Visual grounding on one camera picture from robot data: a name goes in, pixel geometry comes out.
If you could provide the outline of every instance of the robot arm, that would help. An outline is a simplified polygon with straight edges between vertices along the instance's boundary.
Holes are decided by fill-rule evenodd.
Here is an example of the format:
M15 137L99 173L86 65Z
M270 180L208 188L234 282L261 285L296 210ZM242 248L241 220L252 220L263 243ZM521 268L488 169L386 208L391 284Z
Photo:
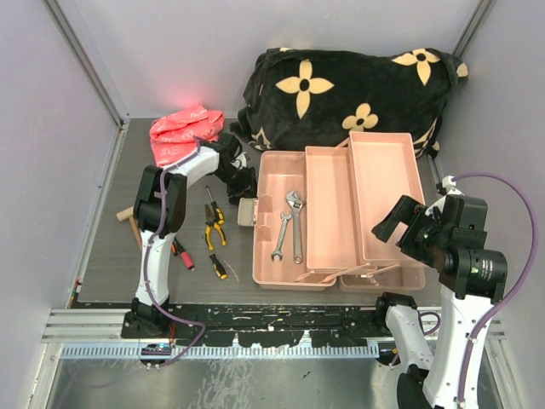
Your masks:
M401 409L457 409L468 334L502 299L507 278L504 255L484 248L486 202L462 196L449 177L443 180L443 188L447 194L429 208L402 196L372 229L379 240L387 242L400 222L406 224L397 246L404 254L436 268L442 284L442 323L433 358L412 297L385 293L376 303L377 323L393 334L403 365L398 381ZM477 381L489 324L471 340L474 346L463 404L467 409L478 407Z
M144 272L146 270L147 284L153 298L163 309L168 309L170 247L186 216L187 189L200 178L214 174L226 183L227 195L232 204L237 204L242 197L255 197L255 170L246 166L245 155L240 142L232 135L222 134L218 142L203 142L189 158L184 158L179 165L172 164L167 169L164 176L164 210L160 199L160 178L164 170L156 166L147 166L144 169L134 207L143 250L140 283L127 319L136 320L158 331L164 331L168 326L168 319L153 306L146 288ZM159 229L163 211L163 228L152 239Z

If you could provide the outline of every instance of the metal floor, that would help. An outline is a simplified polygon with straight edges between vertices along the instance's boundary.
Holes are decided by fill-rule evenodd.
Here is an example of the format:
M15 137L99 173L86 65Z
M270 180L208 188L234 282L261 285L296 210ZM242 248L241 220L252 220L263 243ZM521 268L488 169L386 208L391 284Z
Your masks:
M133 205L144 168L153 164L149 143L152 119L132 119L114 173L100 224L83 278L80 302L130 302L140 274L141 254L129 222L118 222L116 213ZM259 166L260 153L246 146L251 165ZM432 173L425 158L418 161L427 202L435 200ZM228 244L216 250L217 256L235 271L228 278L214 274L204 243L204 204L209 202L205 185L224 210ZM186 220L178 233L180 242L191 253L196 271L185 269L181 260L171 259L169 291L171 302L206 303L305 303L375 305L376 295L347 294L338 285L323 292L263 290L251 276L253 229L237 225L237 207L227 203L226 187L215 176L207 176L188 189ZM438 275L427 271L426 287L413 295L421 306L439 305Z
M95 389L74 374L83 385L118 381ZM399 374L371 359L183 360L159 372L138 361L63 360L47 408L398 409ZM478 393L479 407L502 408L485 357Z

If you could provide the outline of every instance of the white wall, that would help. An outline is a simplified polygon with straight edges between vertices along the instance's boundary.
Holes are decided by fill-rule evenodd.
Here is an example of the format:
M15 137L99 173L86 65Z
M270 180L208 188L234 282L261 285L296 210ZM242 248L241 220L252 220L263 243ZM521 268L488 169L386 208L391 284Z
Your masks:
M545 4L496 2L464 57L469 82L451 99L439 134L442 175L488 170L506 176L530 196L545 227ZM509 287L528 257L530 223L525 207L498 182L461 182L466 194L489 205L487 245L505 252ZM545 259L538 251L526 286L502 312L515 370L528 407L545 401Z
M0 407L20 408L116 129L41 2L0 20Z
M267 48L452 51L477 0L61 0L133 118L203 102L234 115Z

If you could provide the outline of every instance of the yellow-handled pliers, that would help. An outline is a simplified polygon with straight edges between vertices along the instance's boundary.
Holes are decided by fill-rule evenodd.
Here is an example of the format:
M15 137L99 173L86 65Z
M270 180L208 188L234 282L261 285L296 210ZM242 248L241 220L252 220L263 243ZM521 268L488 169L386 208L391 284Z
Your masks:
M206 245L208 246L209 250L214 251L214 245L212 245L212 239L210 237L212 235L212 227L214 227L214 229L220 234L221 245L227 245L225 233L223 233L223 229L217 223L214 213L207 204L204 205L204 213L206 214L206 233L204 235L204 239L206 240Z

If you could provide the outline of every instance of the wrench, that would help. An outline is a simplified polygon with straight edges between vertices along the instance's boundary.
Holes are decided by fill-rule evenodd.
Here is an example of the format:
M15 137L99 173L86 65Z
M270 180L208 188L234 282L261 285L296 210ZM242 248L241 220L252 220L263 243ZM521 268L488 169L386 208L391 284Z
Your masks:
M303 262L303 244L301 242L301 218L300 212L305 202L301 200L299 192L292 190L286 194L286 201L290 205L293 214L293 261L295 264Z
M276 261L275 258L278 257L282 261L282 245L284 244L284 237L286 235L286 228L288 227L288 222L291 220L291 213L287 215L284 212L280 213L280 218L282 219L282 226L280 226L280 235L278 236L278 243L276 244L276 249L271 254L273 261Z

